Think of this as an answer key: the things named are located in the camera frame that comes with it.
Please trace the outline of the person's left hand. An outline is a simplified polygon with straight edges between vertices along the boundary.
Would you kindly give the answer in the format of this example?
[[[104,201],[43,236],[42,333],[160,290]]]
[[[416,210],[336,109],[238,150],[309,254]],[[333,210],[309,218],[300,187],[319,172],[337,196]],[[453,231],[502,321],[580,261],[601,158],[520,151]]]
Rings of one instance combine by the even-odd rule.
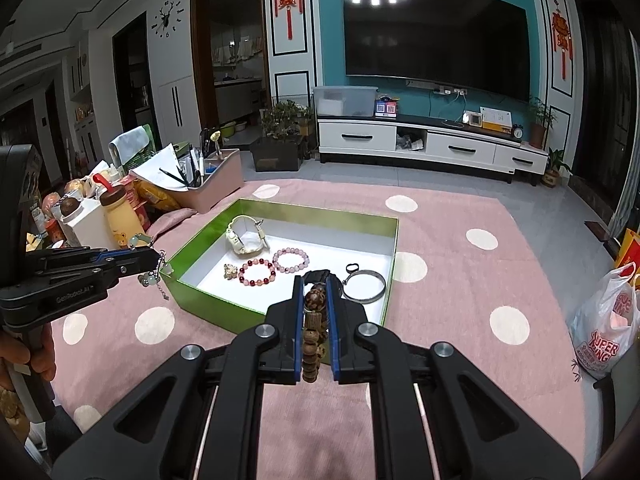
[[[2,388],[13,391],[14,387],[6,363],[30,365],[47,382],[52,382],[56,374],[55,348],[52,337],[52,327],[48,323],[42,328],[41,333],[42,348],[33,356],[28,348],[6,332],[1,333],[0,356],[1,372],[0,384]]]

